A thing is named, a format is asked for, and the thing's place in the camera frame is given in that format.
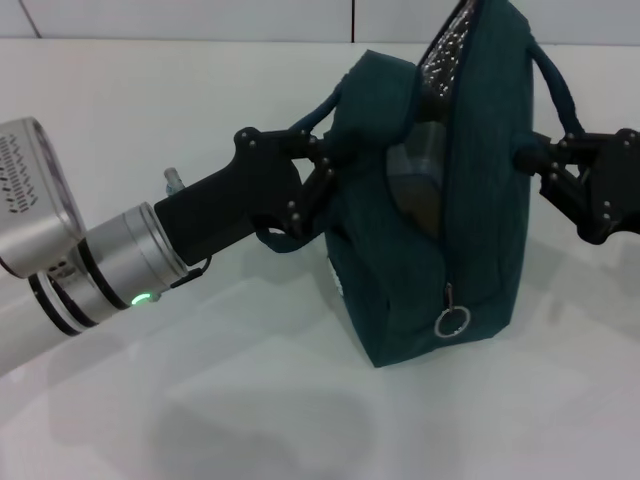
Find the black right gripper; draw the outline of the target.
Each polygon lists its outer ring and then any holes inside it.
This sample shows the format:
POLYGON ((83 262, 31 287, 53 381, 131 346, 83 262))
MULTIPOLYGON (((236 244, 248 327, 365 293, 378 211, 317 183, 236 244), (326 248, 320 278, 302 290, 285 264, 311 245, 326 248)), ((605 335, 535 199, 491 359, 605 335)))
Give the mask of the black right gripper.
POLYGON ((603 244, 618 232, 639 234, 639 132, 566 134, 557 143, 535 133, 514 167, 540 174, 539 193, 578 227, 582 240, 603 244), (583 183, 567 170, 574 165, 583 183))

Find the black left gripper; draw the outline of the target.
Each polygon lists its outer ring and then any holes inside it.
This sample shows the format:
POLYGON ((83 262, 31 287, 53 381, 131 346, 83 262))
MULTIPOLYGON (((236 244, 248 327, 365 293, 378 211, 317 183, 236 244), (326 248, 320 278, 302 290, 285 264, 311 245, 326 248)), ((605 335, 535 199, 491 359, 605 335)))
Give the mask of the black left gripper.
POLYGON ((308 236, 335 186, 330 164, 314 168, 302 183, 292 161, 332 161, 337 148, 309 129, 261 132, 249 127, 234 136, 235 153, 223 169, 154 205, 169 243, 195 265, 270 220, 281 227, 288 204, 289 232, 308 236))

